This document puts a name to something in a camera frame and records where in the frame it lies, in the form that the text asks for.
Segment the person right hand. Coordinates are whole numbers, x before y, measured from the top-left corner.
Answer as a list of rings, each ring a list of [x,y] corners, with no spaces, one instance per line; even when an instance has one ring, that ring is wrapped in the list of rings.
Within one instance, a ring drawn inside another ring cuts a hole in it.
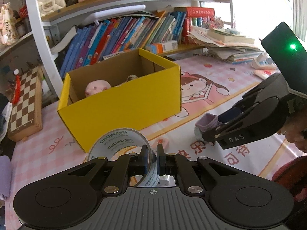
[[[302,133],[305,130],[306,108],[292,114],[277,134],[284,135],[288,142],[294,143],[297,149],[306,153],[306,138]]]

